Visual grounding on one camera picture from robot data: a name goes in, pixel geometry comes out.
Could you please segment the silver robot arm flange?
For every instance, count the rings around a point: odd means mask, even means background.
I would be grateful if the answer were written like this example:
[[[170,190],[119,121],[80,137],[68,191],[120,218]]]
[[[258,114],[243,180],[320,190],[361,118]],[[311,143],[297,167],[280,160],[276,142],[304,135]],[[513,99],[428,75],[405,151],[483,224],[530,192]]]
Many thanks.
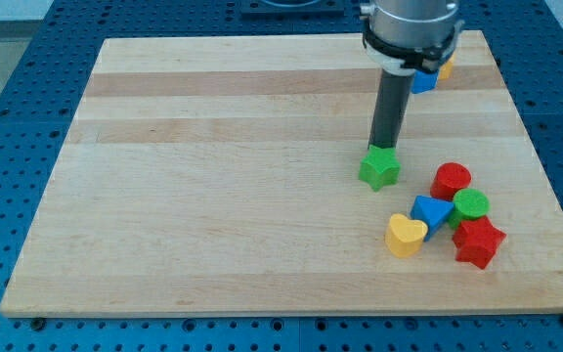
[[[437,72],[453,55],[463,20],[457,0],[369,0],[360,5],[368,56],[392,75]]]

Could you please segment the yellow block behind arm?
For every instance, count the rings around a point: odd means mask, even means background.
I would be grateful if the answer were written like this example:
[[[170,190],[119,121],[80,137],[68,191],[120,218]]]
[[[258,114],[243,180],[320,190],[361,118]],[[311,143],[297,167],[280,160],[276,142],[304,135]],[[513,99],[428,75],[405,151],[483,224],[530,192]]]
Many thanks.
[[[452,76],[455,65],[455,55],[452,55],[440,68],[438,79],[447,80]]]

